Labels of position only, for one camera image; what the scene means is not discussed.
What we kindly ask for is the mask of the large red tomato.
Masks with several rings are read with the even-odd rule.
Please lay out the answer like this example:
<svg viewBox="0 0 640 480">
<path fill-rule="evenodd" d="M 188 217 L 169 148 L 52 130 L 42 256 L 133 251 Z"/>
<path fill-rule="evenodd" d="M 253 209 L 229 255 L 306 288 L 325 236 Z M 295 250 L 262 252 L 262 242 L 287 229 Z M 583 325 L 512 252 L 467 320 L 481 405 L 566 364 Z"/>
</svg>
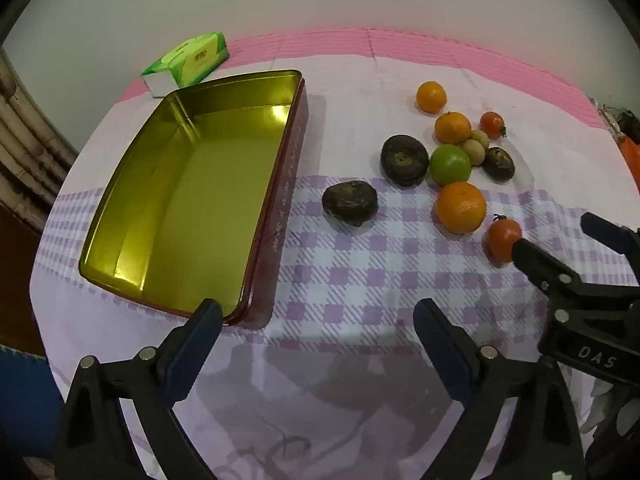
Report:
<svg viewBox="0 0 640 480">
<path fill-rule="evenodd" d="M 498 263 L 510 263 L 513 245 L 522 236 L 523 231 L 518 222 L 503 214 L 496 214 L 486 234 L 488 252 Z"/>
</svg>

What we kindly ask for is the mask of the large orange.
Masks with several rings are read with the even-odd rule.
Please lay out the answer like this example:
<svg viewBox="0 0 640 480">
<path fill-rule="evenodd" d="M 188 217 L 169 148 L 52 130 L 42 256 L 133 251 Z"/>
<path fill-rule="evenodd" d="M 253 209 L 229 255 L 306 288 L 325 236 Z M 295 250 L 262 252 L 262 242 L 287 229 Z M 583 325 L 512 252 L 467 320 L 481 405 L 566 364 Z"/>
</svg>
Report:
<svg viewBox="0 0 640 480">
<path fill-rule="evenodd" d="M 435 214 L 440 224 L 451 234 L 465 235 L 476 231 L 487 214 L 485 197 L 469 182 L 445 185 L 438 193 Z"/>
</svg>

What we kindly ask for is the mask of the small red tomato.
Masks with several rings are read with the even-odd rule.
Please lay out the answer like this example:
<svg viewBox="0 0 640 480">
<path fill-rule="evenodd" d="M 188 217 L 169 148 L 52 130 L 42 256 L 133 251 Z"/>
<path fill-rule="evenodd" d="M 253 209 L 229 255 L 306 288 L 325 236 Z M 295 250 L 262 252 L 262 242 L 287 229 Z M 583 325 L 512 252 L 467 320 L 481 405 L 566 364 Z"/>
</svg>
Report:
<svg viewBox="0 0 640 480">
<path fill-rule="evenodd" d="M 499 140 L 506 135 L 506 123 L 503 117 L 490 110 L 480 118 L 480 130 L 484 131 L 491 140 Z"/>
</svg>

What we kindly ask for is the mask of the large dark fruit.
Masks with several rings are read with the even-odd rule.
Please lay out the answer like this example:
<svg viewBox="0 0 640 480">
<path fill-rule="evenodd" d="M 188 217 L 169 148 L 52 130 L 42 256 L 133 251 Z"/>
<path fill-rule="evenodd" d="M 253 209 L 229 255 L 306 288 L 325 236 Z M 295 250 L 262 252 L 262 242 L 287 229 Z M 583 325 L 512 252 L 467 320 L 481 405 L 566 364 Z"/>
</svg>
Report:
<svg viewBox="0 0 640 480">
<path fill-rule="evenodd" d="M 390 182 L 410 188 L 424 180 L 430 166 L 430 155 L 413 136 L 395 134 L 383 143 L 380 166 Z"/>
</svg>

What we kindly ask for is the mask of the orange object at edge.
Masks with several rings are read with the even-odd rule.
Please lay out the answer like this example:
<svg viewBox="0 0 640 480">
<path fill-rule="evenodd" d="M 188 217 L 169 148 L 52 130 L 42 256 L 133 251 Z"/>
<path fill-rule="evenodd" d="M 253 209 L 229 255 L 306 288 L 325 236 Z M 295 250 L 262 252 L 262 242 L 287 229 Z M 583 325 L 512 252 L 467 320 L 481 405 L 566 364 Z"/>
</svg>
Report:
<svg viewBox="0 0 640 480">
<path fill-rule="evenodd" d="M 634 182 L 640 186 L 640 122 L 639 117 L 626 108 L 609 108 L 614 125 L 620 133 L 618 147 L 631 172 Z"/>
</svg>

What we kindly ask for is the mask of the front longan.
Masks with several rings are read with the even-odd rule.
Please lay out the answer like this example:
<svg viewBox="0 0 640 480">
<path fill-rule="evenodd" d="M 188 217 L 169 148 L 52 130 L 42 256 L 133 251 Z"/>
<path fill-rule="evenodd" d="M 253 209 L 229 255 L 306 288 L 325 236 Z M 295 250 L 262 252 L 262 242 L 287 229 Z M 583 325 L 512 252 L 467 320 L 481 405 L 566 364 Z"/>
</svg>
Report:
<svg viewBox="0 0 640 480">
<path fill-rule="evenodd" d="M 468 139 L 461 145 L 462 151 L 469 157 L 472 166 L 482 166 L 486 156 L 484 145 L 480 141 Z"/>
</svg>

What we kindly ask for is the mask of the longan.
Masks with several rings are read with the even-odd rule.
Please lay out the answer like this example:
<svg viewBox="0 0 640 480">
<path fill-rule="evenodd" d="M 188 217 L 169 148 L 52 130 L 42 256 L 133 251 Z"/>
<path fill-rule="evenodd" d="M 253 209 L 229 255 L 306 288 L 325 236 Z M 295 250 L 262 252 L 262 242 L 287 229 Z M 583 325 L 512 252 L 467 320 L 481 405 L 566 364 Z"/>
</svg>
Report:
<svg viewBox="0 0 640 480">
<path fill-rule="evenodd" d="M 469 157 L 472 166 L 482 166 L 486 156 L 484 145 L 480 141 L 468 139 L 461 145 L 462 151 Z"/>
<path fill-rule="evenodd" d="M 482 147 L 484 148 L 484 150 L 488 150 L 490 140 L 486 132 L 482 130 L 473 130 L 471 132 L 471 139 L 482 144 Z"/>
</svg>

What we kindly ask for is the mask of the green tomato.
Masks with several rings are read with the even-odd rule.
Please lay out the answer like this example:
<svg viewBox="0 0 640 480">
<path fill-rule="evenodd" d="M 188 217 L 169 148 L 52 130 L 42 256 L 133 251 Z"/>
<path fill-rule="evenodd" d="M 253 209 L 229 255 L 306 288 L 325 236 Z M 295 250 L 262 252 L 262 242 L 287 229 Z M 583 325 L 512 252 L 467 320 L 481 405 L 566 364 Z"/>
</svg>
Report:
<svg viewBox="0 0 640 480">
<path fill-rule="evenodd" d="M 430 159 L 430 175 L 439 186 L 466 182 L 472 172 L 469 156 L 457 145 L 444 144 L 436 148 Z"/>
</svg>

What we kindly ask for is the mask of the back longan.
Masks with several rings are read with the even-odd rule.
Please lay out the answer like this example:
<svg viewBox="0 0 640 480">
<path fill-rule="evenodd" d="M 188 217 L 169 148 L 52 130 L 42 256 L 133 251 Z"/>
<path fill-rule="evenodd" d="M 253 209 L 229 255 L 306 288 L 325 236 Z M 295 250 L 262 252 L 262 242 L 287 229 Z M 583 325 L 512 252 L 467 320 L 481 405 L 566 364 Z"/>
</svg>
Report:
<svg viewBox="0 0 640 480">
<path fill-rule="evenodd" d="M 486 132 L 482 130 L 473 130 L 471 132 L 471 139 L 482 144 L 482 147 L 484 148 L 484 150 L 488 150 L 490 140 Z"/>
</svg>

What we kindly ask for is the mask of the pink purple checked tablecloth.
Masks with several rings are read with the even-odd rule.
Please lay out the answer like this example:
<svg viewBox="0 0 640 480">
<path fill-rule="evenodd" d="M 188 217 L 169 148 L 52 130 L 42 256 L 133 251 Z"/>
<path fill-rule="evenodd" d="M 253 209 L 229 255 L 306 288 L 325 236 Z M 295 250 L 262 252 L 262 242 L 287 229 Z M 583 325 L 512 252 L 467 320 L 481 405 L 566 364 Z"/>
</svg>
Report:
<svg viewBox="0 0 640 480">
<path fill-rule="evenodd" d="M 276 304 L 262 330 L 228 328 L 190 396 L 183 427 L 224 479 L 416 479 L 454 426 L 452 403 L 412 329 L 431 297 L 478 341 L 533 359 L 544 297 L 513 266 L 498 268 L 482 234 L 452 237 L 433 219 L 436 188 L 387 185 L 378 151 L 392 134 L 432 142 L 414 106 L 436 80 L 450 107 L 508 125 L 514 178 L 472 182 L 492 214 L 590 281 L 629 284 L 626 261 L 585 238 L 584 211 L 638 226 L 639 193 L 589 100 L 541 70 L 454 40 L 381 29 L 292 32 L 236 40 L 224 75 L 299 70 L 310 108 L 288 218 Z M 362 226 L 323 211 L 331 185 L 378 192 Z"/>
</svg>

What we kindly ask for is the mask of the middle orange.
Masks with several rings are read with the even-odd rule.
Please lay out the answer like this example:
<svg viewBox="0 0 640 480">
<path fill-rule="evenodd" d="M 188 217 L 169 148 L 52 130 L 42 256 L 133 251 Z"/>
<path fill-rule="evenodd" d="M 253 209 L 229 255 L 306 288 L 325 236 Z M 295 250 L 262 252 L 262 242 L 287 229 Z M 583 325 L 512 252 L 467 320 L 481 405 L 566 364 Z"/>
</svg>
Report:
<svg viewBox="0 0 640 480">
<path fill-rule="evenodd" d="M 472 126 L 463 114 L 447 112 L 436 119 L 434 133 L 440 143 L 461 144 L 471 137 Z"/>
</svg>

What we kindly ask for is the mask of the far small orange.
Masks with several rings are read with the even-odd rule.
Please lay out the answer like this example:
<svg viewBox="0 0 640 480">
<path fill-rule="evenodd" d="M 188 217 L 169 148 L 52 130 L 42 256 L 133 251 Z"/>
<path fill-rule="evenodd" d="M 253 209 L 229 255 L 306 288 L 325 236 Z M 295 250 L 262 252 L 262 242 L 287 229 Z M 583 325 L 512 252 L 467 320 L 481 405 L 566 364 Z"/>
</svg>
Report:
<svg viewBox="0 0 640 480">
<path fill-rule="evenodd" d="M 427 114 L 439 113 L 447 104 L 444 87 L 437 81 L 425 81 L 416 90 L 416 105 Z"/>
</svg>

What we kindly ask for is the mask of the gold and red toffee tin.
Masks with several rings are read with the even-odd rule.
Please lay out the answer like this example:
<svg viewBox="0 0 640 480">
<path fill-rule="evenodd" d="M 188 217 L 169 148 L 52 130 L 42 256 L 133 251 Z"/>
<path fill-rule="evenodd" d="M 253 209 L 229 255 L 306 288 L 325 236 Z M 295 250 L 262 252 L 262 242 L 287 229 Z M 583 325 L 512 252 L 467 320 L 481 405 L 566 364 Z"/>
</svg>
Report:
<svg viewBox="0 0 640 480">
<path fill-rule="evenodd" d="M 309 118 L 304 77 L 268 70 L 162 99 L 96 207 L 78 270 L 137 304 L 228 325 L 270 320 Z"/>
</svg>

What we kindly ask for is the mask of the beige patterned curtain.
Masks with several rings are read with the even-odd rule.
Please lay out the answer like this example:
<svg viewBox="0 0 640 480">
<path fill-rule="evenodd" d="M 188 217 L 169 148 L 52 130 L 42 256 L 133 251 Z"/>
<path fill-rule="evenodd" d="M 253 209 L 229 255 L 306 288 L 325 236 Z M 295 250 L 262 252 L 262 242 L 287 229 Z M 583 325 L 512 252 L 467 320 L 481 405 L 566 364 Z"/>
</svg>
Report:
<svg viewBox="0 0 640 480">
<path fill-rule="evenodd" d="M 41 232 L 77 152 L 44 116 L 5 54 L 0 78 L 1 206 Z"/>
</svg>

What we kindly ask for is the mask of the green tissue pack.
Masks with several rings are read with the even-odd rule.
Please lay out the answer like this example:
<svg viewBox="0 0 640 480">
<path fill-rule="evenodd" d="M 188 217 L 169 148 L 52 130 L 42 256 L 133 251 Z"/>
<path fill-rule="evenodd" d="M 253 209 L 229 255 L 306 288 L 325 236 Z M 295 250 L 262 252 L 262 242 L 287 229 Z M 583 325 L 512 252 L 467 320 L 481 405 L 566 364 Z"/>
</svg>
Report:
<svg viewBox="0 0 640 480">
<path fill-rule="evenodd" d="M 163 98 L 199 84 L 228 58 L 224 34 L 208 32 L 184 40 L 163 54 L 141 73 L 141 78 L 154 98 Z"/>
</svg>

